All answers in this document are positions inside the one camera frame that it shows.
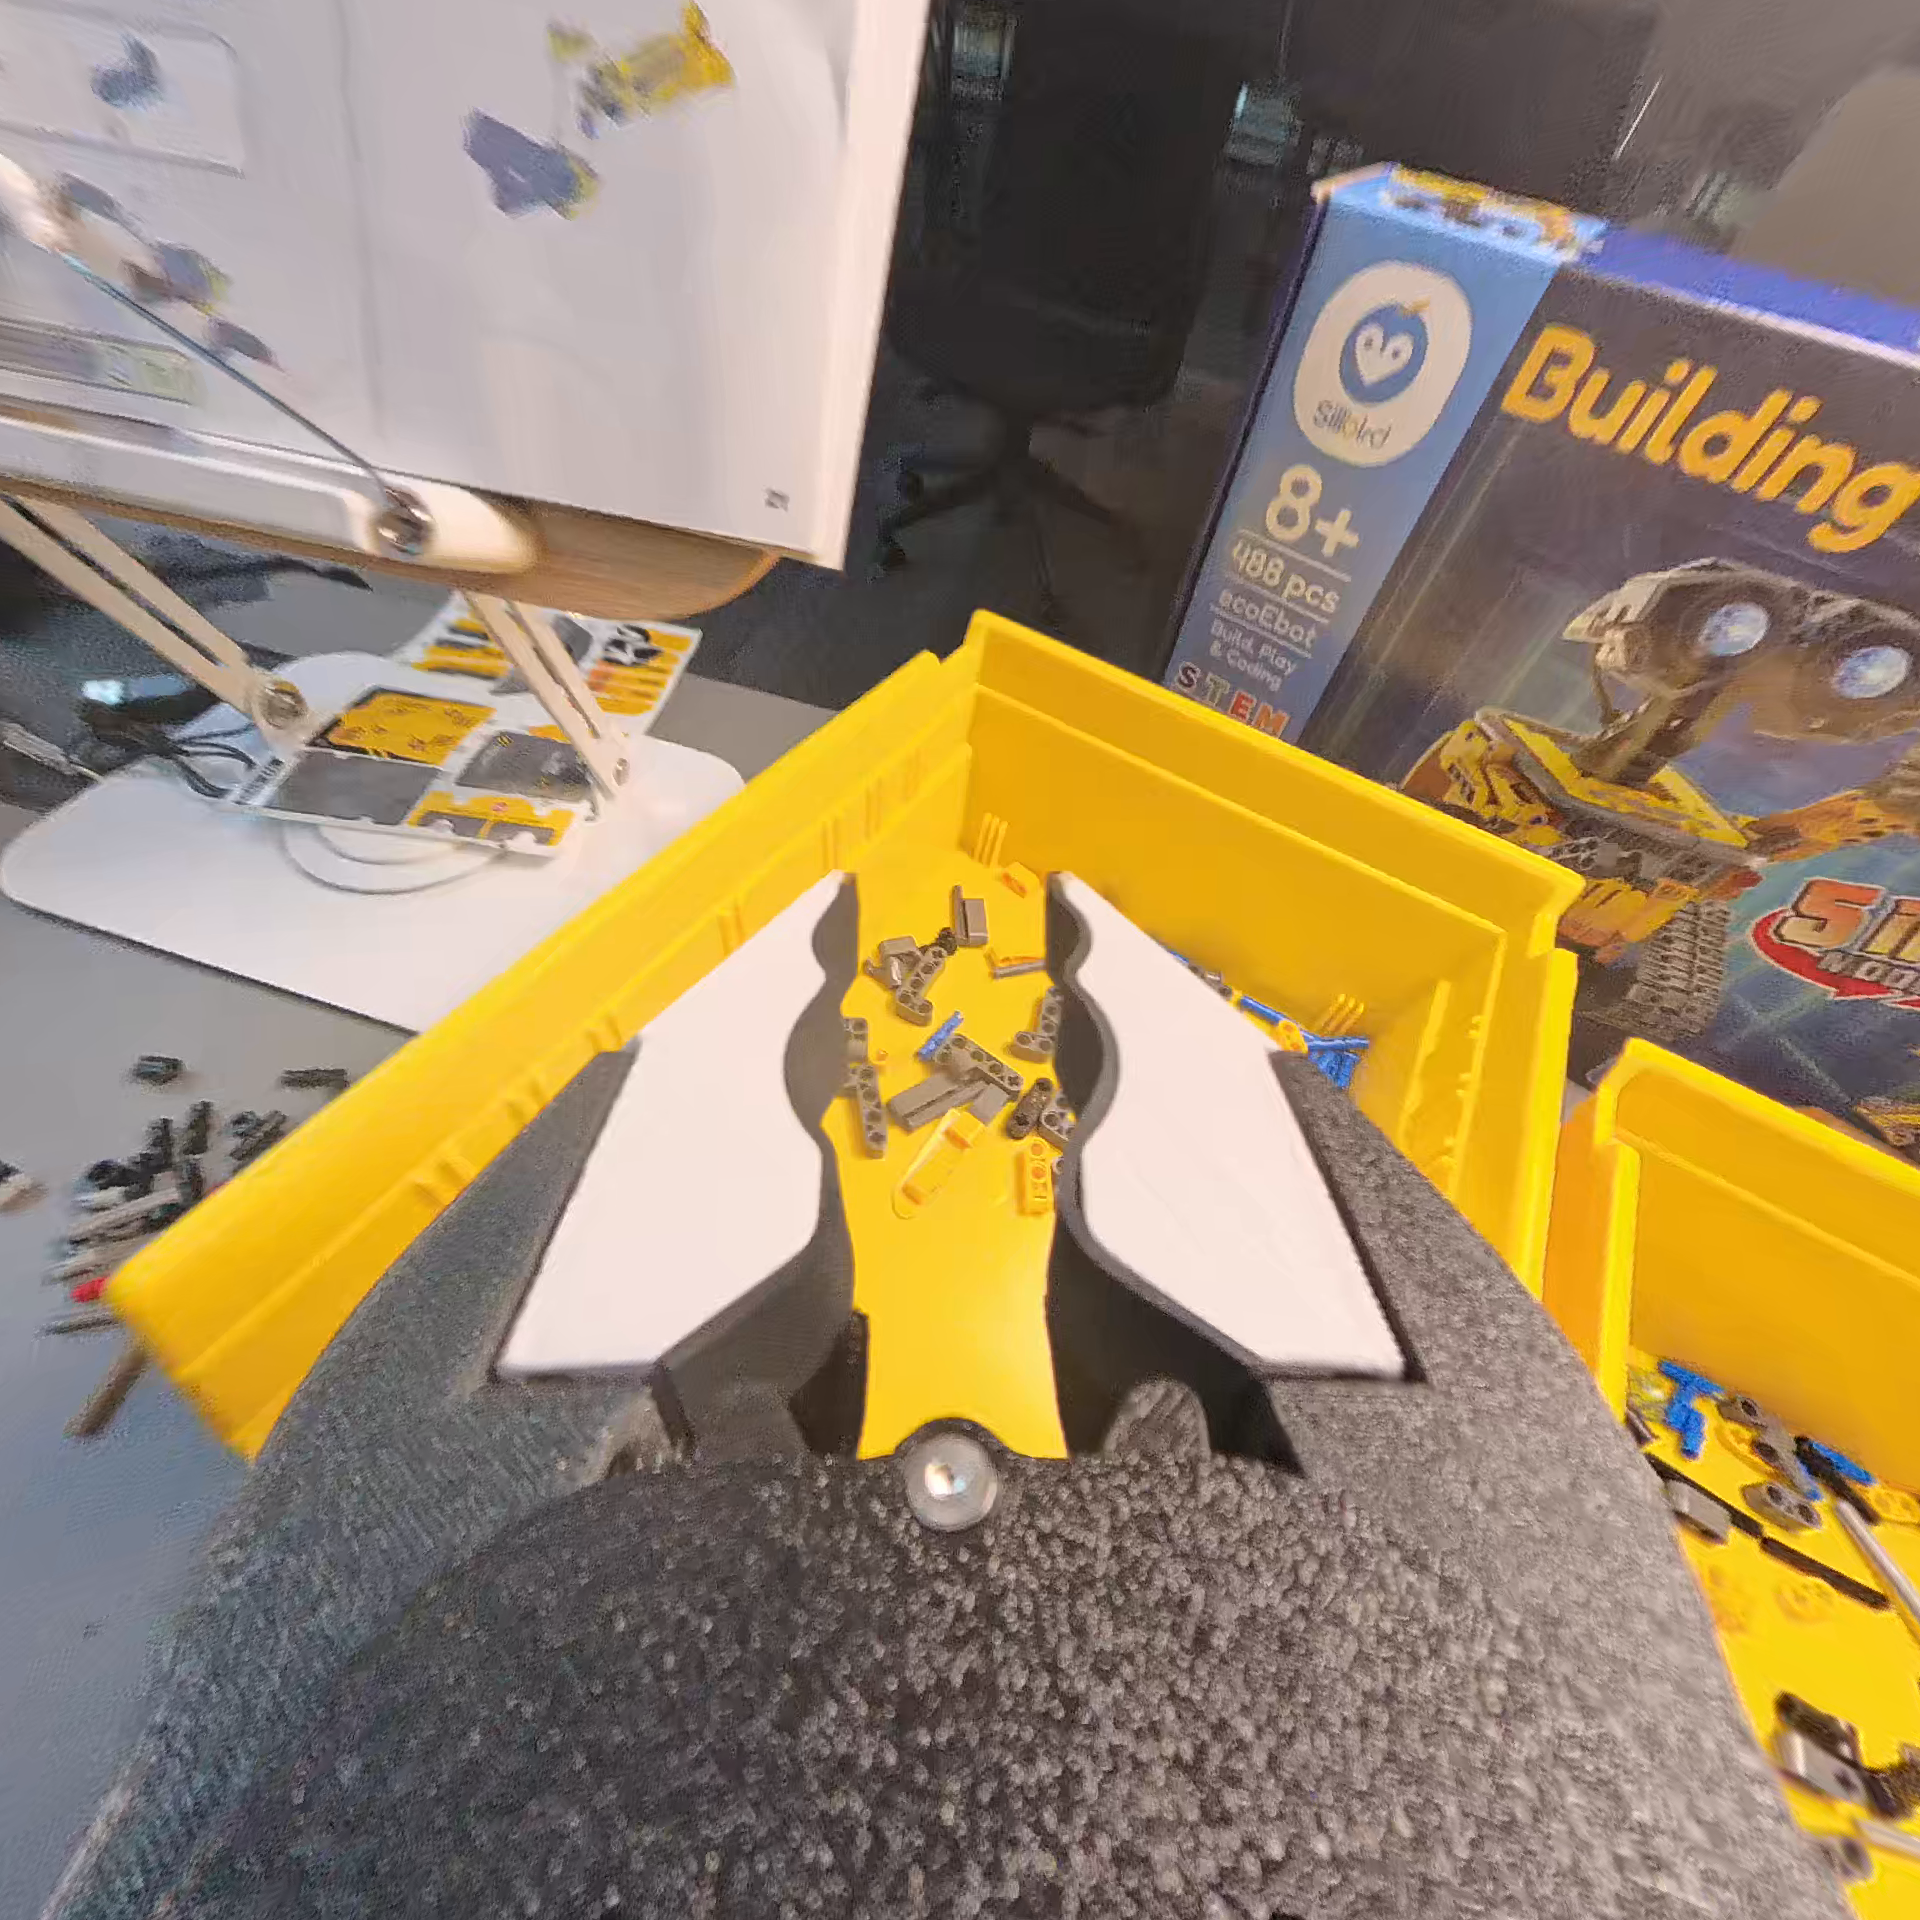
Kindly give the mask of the white round stand base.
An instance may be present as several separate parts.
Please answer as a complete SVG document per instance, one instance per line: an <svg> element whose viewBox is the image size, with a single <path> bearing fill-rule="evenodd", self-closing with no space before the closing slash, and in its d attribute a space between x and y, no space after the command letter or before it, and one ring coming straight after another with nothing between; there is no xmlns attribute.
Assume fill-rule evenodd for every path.
<svg viewBox="0 0 1920 1920"><path fill-rule="evenodd" d="M144 760L5 849L5 897L373 1020L426 1025L744 789L708 752L608 713L612 800L556 847L292 823L206 800Z"/></svg>

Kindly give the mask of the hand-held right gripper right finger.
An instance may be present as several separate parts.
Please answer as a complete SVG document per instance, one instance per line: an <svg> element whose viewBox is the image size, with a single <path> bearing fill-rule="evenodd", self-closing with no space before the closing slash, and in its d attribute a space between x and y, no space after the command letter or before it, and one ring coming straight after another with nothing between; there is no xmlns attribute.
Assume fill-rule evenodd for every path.
<svg viewBox="0 0 1920 1920"><path fill-rule="evenodd" d="M1090 1253L1251 1374L1398 1382L1405 1352L1280 1080L1290 1055L1069 872L1050 880Z"/></svg>

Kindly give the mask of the sticker sheet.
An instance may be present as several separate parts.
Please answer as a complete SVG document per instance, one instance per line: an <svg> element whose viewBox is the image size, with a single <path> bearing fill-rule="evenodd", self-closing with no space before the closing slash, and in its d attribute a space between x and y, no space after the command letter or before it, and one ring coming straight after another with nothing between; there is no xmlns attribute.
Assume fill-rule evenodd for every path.
<svg viewBox="0 0 1920 1920"><path fill-rule="evenodd" d="M464 595L378 675L308 701L313 734L262 753L230 809L536 859L581 841L610 809L572 734Z"/></svg>

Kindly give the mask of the pile of small brick parts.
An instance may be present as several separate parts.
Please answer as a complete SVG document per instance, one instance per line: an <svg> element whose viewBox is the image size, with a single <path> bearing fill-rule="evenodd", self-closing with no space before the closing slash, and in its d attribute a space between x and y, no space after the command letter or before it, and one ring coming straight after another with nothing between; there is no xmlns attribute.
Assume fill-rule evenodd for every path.
<svg viewBox="0 0 1920 1920"><path fill-rule="evenodd" d="M256 1461L371 1293L382 1243L338 1161L304 1143L364 1064L344 1047L219 1067L169 1047L78 1083L28 1067L5 1118L5 1409L28 1387L153 1374L227 1452Z"/></svg>

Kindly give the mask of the grey desk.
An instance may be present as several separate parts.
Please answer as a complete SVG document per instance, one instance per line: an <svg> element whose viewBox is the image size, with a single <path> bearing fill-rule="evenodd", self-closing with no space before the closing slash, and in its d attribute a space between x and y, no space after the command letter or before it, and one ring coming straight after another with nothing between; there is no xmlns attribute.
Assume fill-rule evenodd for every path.
<svg viewBox="0 0 1920 1920"><path fill-rule="evenodd" d="M838 585L782 567L760 590L688 623L704 639L660 734L768 765L849 703L896 653L820 628ZM216 604L241 639L308 656L348 639L410 637L436 601L408 582L348 588L281 574L253 604ZM5 723L64 747L83 681L147 669L107 627L29 590L5 590ZM129 1079L142 1054L181 1057L217 1105L268 1109L278 1072L364 1072L401 1030L172 956L43 919L5 897L5 1166L29 1192L5 1204L3 1277L3 1904L36 1915L139 1724L153 1637L172 1616L237 1461L158 1379L136 1382L107 1431L69 1420L107 1374L110 1333L43 1333L62 1293L46 1271L64 1199L94 1161L139 1144L181 1086Z"/></svg>

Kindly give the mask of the black office chair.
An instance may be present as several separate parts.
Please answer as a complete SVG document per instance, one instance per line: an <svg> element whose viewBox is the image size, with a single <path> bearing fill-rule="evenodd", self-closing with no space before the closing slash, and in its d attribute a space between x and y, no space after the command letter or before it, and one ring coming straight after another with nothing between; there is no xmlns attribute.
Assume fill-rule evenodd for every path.
<svg viewBox="0 0 1920 1920"><path fill-rule="evenodd" d="M1217 167L1253 53L1233 5L1011 5L972 212L896 272L888 342L937 393L980 407L993 448L931 479L901 459L870 576L902 532L980 500L1033 537L1042 507L1140 540L1035 452L1042 427L1142 412L1173 385L1203 302Z"/></svg>

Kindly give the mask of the yellow plastic bin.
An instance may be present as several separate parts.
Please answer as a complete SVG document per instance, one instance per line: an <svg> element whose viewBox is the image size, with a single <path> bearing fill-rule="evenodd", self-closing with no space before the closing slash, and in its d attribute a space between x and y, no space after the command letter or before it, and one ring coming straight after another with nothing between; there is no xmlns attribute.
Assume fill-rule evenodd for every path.
<svg viewBox="0 0 1920 1920"><path fill-rule="evenodd" d="M1629 1041L1560 1143L1542 1297L1626 1415L1634 1355L1918 1484L1916 1164Z"/></svg>
<svg viewBox="0 0 1920 1920"><path fill-rule="evenodd" d="M954 880L1035 941L1001 872L1072 872L1284 1016L1370 1047L1353 1102L1545 1284L1577 880L1444 811L979 613L579 908L244 1167L106 1289L228 1449L262 1449L382 1273L590 1057L812 881L862 935L936 929Z"/></svg>

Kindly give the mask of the dark printed box stack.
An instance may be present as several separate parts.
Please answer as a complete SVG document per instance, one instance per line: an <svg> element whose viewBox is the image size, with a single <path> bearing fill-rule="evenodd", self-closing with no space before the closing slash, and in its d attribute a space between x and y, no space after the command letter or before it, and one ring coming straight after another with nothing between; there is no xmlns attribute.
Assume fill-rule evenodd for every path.
<svg viewBox="0 0 1920 1920"><path fill-rule="evenodd" d="M1571 872L1572 1073L1916 1161L1916 407L1916 302L1333 175L1163 681Z"/></svg>

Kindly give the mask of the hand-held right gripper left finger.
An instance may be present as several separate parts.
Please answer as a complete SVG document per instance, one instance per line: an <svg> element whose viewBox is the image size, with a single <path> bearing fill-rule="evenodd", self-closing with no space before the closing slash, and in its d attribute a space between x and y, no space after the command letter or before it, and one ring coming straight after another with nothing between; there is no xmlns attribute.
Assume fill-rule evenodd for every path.
<svg viewBox="0 0 1920 1920"><path fill-rule="evenodd" d="M830 1104L852 1064L858 880L830 872L673 998L632 1045L496 1355L505 1379L690 1367L757 1310L800 1310L795 1382L850 1310Z"/></svg>

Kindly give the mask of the instruction booklet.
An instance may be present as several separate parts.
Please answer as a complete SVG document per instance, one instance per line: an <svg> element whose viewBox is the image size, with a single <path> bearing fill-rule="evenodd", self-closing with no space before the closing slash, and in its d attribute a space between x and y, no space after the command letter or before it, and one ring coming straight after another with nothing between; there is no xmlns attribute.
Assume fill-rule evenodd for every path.
<svg viewBox="0 0 1920 1920"><path fill-rule="evenodd" d="M929 5L5 5L5 478L837 567Z"/></svg>

